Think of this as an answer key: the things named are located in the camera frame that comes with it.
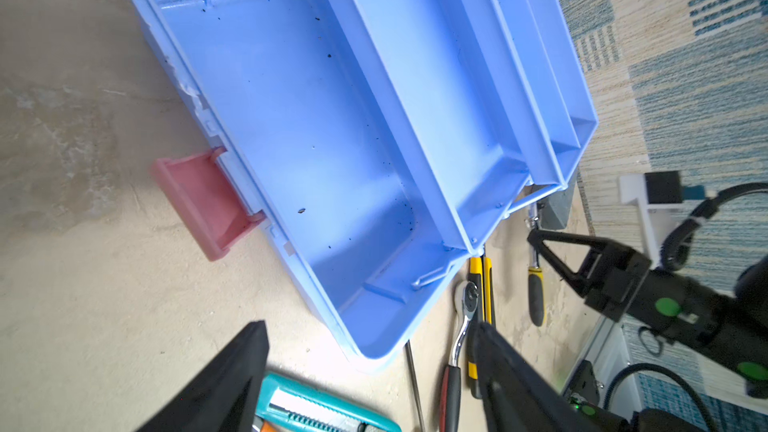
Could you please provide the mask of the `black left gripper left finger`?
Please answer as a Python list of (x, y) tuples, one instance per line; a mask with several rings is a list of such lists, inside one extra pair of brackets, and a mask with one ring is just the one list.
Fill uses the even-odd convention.
[(141, 431), (250, 431), (265, 375), (266, 323), (250, 322)]

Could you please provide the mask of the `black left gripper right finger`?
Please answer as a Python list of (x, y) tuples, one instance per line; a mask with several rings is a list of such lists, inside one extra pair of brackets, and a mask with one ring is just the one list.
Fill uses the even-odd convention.
[(491, 325), (472, 346), (489, 431), (595, 431)]

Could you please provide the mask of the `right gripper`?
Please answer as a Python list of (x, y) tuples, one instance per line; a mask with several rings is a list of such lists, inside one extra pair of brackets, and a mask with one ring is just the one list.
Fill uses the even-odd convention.
[[(615, 322), (627, 312), (650, 271), (646, 255), (612, 239), (537, 229), (527, 241), (588, 307)], [(585, 246), (579, 269), (571, 270), (550, 249), (550, 242)]]

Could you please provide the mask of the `yellow handled ratchet wrench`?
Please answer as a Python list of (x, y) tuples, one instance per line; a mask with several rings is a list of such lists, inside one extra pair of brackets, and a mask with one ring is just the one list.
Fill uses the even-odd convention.
[(539, 254), (533, 246), (530, 247), (527, 283), (529, 317), (534, 326), (541, 327), (546, 320), (544, 282)]

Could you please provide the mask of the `black handled ratchet wrench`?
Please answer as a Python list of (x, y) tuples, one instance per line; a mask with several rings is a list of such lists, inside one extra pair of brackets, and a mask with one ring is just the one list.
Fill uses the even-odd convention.
[(478, 287), (471, 281), (461, 282), (454, 293), (458, 329), (443, 370), (440, 394), (440, 432), (456, 432), (459, 425), (462, 375), (459, 358), (470, 324), (479, 305)]

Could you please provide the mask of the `long black screwdriver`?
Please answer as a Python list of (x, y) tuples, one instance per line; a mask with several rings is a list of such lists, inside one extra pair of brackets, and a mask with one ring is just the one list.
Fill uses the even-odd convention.
[(408, 370), (409, 370), (414, 403), (416, 407), (416, 413), (418, 417), (419, 430), (421, 432), (425, 432), (426, 427), (425, 427), (425, 421), (424, 421), (424, 415), (423, 415), (423, 407), (421, 403), (421, 396), (420, 396), (420, 391), (418, 386), (418, 377), (417, 377), (417, 371), (416, 371), (416, 366), (414, 361), (414, 355), (413, 355), (412, 345), (410, 341), (406, 342), (404, 349), (405, 349), (406, 360), (408, 364)]

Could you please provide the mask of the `blue white plastic toolbox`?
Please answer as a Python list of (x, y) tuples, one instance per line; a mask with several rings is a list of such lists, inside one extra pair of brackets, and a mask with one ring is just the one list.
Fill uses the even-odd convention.
[(157, 183), (210, 260), (262, 228), (362, 371), (598, 125), (558, 0), (131, 1), (210, 145)]

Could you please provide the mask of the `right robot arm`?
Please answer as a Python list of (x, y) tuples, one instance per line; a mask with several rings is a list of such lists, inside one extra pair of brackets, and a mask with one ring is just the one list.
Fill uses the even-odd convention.
[(533, 230), (527, 240), (588, 307), (615, 322), (630, 315), (740, 375), (748, 396), (766, 398), (765, 260), (743, 272), (727, 296), (653, 268), (643, 253), (614, 240), (547, 230)]

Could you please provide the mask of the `teal utility knife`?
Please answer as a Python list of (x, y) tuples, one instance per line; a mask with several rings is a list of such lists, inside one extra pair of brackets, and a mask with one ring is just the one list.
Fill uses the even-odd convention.
[(401, 431), (377, 412), (276, 373), (263, 377), (255, 415), (287, 431)]

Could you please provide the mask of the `grey sponge block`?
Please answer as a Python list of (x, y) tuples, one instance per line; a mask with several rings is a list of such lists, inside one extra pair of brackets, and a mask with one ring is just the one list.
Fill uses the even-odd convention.
[(573, 175), (566, 189), (553, 193), (538, 202), (539, 226), (541, 228), (554, 231), (567, 228), (575, 190), (576, 176)]

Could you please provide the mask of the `yellow black utility knife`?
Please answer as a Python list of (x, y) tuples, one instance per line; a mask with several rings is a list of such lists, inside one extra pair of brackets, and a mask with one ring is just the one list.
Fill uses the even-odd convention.
[(493, 298), (492, 261), (486, 254), (470, 259), (468, 279), (477, 286), (479, 292), (478, 309), (470, 324), (466, 343), (468, 386), (472, 397), (480, 399), (481, 392), (478, 383), (478, 371), (475, 354), (473, 352), (475, 332), (480, 322), (486, 322), (492, 326), (496, 323)]

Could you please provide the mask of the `orange handled hex key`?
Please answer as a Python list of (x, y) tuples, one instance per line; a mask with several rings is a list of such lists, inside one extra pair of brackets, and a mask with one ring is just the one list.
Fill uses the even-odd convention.
[(263, 418), (255, 416), (252, 424), (254, 432), (277, 432), (277, 429)]

